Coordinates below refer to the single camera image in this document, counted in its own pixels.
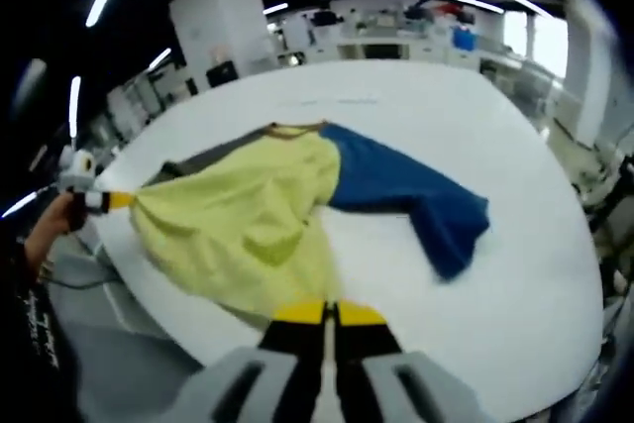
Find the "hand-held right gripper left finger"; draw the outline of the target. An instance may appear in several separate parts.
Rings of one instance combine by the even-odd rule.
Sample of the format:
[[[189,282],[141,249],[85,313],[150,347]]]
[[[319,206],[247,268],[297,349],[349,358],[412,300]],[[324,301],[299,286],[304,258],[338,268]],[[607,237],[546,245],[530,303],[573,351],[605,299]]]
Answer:
[[[321,391],[328,303],[276,311],[255,347],[238,348],[192,377],[174,422],[308,422]]]

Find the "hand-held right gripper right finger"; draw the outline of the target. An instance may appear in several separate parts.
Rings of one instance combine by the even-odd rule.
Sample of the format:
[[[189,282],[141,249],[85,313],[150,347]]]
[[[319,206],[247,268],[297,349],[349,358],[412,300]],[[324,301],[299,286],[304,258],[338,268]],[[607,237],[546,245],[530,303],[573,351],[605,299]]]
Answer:
[[[401,349],[376,310],[334,305],[336,392],[347,422],[477,422],[478,399],[421,352]]]

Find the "person's left hand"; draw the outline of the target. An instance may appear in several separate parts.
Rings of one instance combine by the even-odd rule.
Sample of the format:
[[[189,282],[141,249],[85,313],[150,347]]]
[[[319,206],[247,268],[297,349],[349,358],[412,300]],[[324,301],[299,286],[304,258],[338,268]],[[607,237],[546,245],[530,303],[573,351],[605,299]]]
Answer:
[[[85,222],[85,209],[74,193],[58,195],[43,213],[39,227],[42,238],[52,244],[58,237],[79,230]]]

